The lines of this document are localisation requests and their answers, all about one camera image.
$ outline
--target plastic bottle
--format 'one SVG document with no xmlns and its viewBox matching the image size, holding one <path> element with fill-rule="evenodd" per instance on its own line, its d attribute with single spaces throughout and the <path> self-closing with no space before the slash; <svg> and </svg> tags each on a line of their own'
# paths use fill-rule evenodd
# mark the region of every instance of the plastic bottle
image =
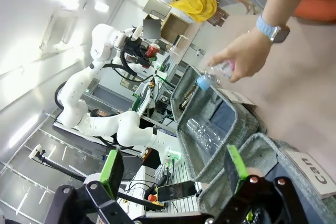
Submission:
<svg viewBox="0 0 336 224">
<path fill-rule="evenodd" d="M 223 77 L 230 79 L 234 70 L 235 62 L 233 60 L 227 60 L 206 69 L 205 73 L 200 76 L 196 82 L 203 90 L 208 89 L 211 85 L 219 87 L 223 82 Z"/>
<path fill-rule="evenodd" d="M 201 158 L 207 163 L 220 147 L 226 133 L 204 119 L 196 115 L 187 121 L 189 135 L 198 144 Z"/>
</svg>

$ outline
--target robotic arm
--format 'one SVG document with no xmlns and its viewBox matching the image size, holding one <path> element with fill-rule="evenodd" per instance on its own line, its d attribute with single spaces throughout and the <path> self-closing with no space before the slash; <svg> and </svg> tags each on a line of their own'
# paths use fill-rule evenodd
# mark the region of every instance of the robotic arm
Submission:
<svg viewBox="0 0 336 224">
<path fill-rule="evenodd" d="M 133 145 L 143 145 L 151 147 L 159 152 L 161 162 L 174 157 L 178 161 L 181 157 L 181 148 L 178 139 L 153 128 L 140 129 L 140 117 L 134 111 L 127 111 L 119 115 L 107 118 L 94 118 L 87 115 L 88 107 L 80 97 L 84 93 L 93 78 L 99 73 L 103 66 L 109 63 L 114 56 L 111 56 L 111 49 L 118 51 L 114 63 L 124 71 L 131 69 L 133 72 L 143 73 L 143 68 L 139 64 L 127 66 L 122 60 L 122 54 L 127 52 L 141 58 L 141 38 L 139 37 L 142 27 L 132 29 L 132 36 L 115 30 L 113 27 L 100 24 L 92 31 L 91 56 L 93 62 L 85 69 L 75 73 L 65 83 L 60 92 L 59 100 L 64 109 L 58 117 L 58 121 L 65 127 L 74 128 L 87 136 L 111 136 L 117 133 L 120 145 L 129 147 Z M 146 69 L 146 75 L 155 73 L 154 68 Z"/>
</svg>

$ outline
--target label card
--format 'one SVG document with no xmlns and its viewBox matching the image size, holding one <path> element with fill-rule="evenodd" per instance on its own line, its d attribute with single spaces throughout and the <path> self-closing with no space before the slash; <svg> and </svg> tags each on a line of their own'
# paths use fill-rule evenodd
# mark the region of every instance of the label card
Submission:
<svg viewBox="0 0 336 224">
<path fill-rule="evenodd" d="M 308 153 L 288 150 L 285 152 L 309 179 L 322 199 L 336 194 L 334 181 Z"/>
</svg>

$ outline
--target paper label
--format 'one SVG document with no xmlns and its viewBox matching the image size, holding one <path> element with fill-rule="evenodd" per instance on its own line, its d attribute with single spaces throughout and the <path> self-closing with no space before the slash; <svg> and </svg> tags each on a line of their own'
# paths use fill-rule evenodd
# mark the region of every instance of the paper label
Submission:
<svg viewBox="0 0 336 224">
<path fill-rule="evenodd" d="M 305 174 L 322 198 L 336 194 L 336 184 L 322 167 L 308 154 L 285 150 Z"/>
<path fill-rule="evenodd" d="M 231 91 L 227 89 L 218 89 L 221 93 L 226 95 L 232 103 L 244 103 L 244 104 L 250 104 L 254 105 L 250 100 L 248 100 L 245 96 L 243 96 L 241 93 L 236 91 Z"/>
</svg>

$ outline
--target fabric storage basket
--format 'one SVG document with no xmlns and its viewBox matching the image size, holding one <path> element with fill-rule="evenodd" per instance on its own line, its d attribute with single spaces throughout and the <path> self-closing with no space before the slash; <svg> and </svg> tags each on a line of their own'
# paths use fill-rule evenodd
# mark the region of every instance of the fabric storage basket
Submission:
<svg viewBox="0 0 336 224">
<path fill-rule="evenodd" d="M 274 178 L 278 176 L 291 178 L 300 197 L 301 204 L 305 208 L 309 223 L 336 223 L 336 199 L 334 197 L 320 199 L 314 187 L 282 151 L 283 149 L 297 151 L 286 142 L 272 140 L 262 133 L 256 133 L 240 147 L 239 153 L 246 167 L 258 168 L 266 175 L 265 177 L 268 180 L 271 180 L 268 175 L 273 172 L 274 167 L 280 165 L 283 171 L 275 175 Z M 230 183 L 224 169 L 222 169 L 201 193 L 198 203 L 202 211 L 217 216 L 231 196 Z M 309 218 L 308 215 L 312 214 L 310 212 L 315 212 L 319 220 Z"/>
<path fill-rule="evenodd" d="M 209 162 L 205 164 L 200 158 L 201 150 L 189 135 L 186 124 L 195 115 L 201 115 L 204 119 L 210 120 L 221 105 L 231 111 L 233 119 L 222 144 Z M 209 184 L 223 168 L 225 146 L 233 144 L 240 147 L 252 134 L 257 132 L 258 127 L 257 119 L 241 104 L 232 104 L 222 93 L 214 88 L 201 90 L 197 87 L 177 127 L 177 137 L 187 160 L 187 169 L 192 180 Z"/>
<path fill-rule="evenodd" d="M 183 74 L 183 76 L 180 78 L 179 82 L 176 85 L 176 88 L 170 98 L 170 103 L 172 106 L 172 112 L 174 116 L 175 122 L 179 122 L 180 118 L 183 114 L 183 111 L 180 110 L 178 107 L 179 105 L 184 102 L 184 94 L 188 92 L 189 89 L 195 85 L 197 78 L 199 77 L 199 72 L 195 71 L 193 67 L 188 66 Z"/>
</svg>

